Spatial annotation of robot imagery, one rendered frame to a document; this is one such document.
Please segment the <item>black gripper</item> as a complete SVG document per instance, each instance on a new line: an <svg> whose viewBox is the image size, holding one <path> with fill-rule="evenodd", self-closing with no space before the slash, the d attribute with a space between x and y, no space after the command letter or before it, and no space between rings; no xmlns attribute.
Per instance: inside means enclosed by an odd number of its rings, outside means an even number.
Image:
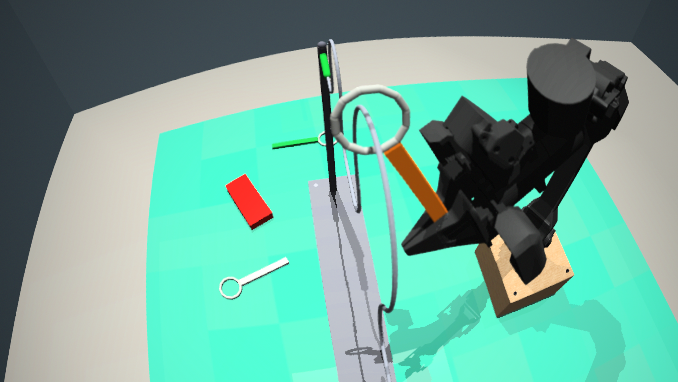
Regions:
<svg viewBox="0 0 678 382"><path fill-rule="evenodd" d="M532 155L516 178L502 188L493 168L465 153L443 121L432 119L419 132L438 161L436 194L447 213L432 221L426 210L401 243L408 256L446 248L483 244L500 235L511 252L510 263L526 286L541 274L547 257L541 233L520 206L514 206L533 189L542 193L552 163L536 135L522 123L518 131L536 142ZM474 197L474 199L472 199Z"/></svg>

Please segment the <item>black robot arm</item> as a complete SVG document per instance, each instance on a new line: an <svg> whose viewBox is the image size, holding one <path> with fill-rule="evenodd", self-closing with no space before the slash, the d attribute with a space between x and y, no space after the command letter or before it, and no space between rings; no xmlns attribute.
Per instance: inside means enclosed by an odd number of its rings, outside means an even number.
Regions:
<svg viewBox="0 0 678 382"><path fill-rule="evenodd" d="M522 207L548 248L556 232L558 206L593 145L615 130L629 100L628 77L607 61L593 62L591 48L571 38L549 43L527 58L526 125L544 146L554 172L540 197ZM443 125L465 153L495 169L506 188L525 167L536 142L517 130L513 119L497 121L461 95Z"/></svg>

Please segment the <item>white loop with flat handle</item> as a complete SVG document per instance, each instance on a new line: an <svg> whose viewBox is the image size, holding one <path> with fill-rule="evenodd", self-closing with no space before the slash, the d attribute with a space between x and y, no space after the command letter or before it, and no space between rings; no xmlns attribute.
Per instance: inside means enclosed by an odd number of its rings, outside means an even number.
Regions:
<svg viewBox="0 0 678 382"><path fill-rule="evenodd" d="M241 279L239 279L239 280L236 279L236 278L234 278L234 277L232 277L232 276L228 276L227 278L224 278L224 279L222 280L222 282L220 282L220 286L219 286L220 294L221 294L222 296L228 298L228 299L234 299L234 298L237 298L237 296L240 295L240 292L242 292L242 286L244 286L245 284L250 283L251 281L252 281L252 282L255 281L257 278L261 278L261 277L264 276L264 275L268 275L270 272L275 271L275 270L277 270L277 269L279 269L279 268L281 268L281 267L284 267L284 266L287 265L287 264L289 264L289 261L288 261L287 257L284 257L284 258L282 258L281 260L279 260L279 261L277 261L277 262L275 262L275 263L273 262L273 263L271 263L271 265L269 265L269 266L267 266L267 267L264 267L264 268L262 268L262 269L260 269L260 270L258 270L258 271L255 271L253 274L249 274L249 275L247 275L246 277L243 277L243 278L241 278ZM238 293L237 293L236 295L234 295L234 296L227 296L227 295L225 295L225 294L223 293L222 289L221 289L223 283L224 283L226 280L230 280L230 279L234 279L235 281L238 282L238 285L239 285L239 291L238 291Z"/></svg>

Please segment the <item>white loop with orange handle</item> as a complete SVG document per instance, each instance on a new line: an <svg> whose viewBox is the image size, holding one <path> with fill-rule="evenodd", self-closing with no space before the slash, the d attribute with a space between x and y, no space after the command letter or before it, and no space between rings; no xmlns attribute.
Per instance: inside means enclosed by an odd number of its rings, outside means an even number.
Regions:
<svg viewBox="0 0 678 382"><path fill-rule="evenodd" d="M360 154L371 155L375 154L374 146L362 147L350 143L340 131L340 116L343 113L347 104L351 103L355 98L367 94L381 94L385 97L394 99L400 109L402 110L402 124L395 134L395 136L388 141L381 144L381 150L387 160L394 166L397 172L404 179L404 182L410 190L417 197L417 200L425 208L426 212L431 217L432 221L437 221L438 218L447 213L445 206L434 192L434 189L427 181L421 170L413 161L412 156L407 149L402 145L402 140L405 134L410 129L411 109L403 96L397 91L394 91L383 85L359 86L354 90L349 91L342 96L335 105L330 114L330 126L333 138L344 149ZM376 155L376 154L375 154Z"/></svg>

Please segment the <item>red flat block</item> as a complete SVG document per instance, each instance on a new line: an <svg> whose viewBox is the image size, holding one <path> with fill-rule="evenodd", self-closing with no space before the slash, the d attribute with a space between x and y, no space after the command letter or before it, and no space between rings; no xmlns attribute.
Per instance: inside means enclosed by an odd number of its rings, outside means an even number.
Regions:
<svg viewBox="0 0 678 382"><path fill-rule="evenodd" d="M227 191L253 230L274 217L252 182L244 174L226 184Z"/></svg>

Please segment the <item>green bar with white loop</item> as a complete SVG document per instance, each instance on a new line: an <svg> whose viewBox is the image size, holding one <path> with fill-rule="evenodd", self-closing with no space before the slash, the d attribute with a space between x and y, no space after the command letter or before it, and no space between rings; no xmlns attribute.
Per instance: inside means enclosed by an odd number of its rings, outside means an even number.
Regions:
<svg viewBox="0 0 678 382"><path fill-rule="evenodd" d="M299 145L307 145L307 144L313 144L313 143L319 143L321 146L325 146L322 142L320 142L320 136L324 134L324 131L321 132L318 137L312 137L312 138L305 138L305 139L298 139L298 140L290 140L290 141L284 141L276 144L272 144L272 149L278 149L278 148L284 148L284 147L292 147L292 146L299 146Z"/></svg>

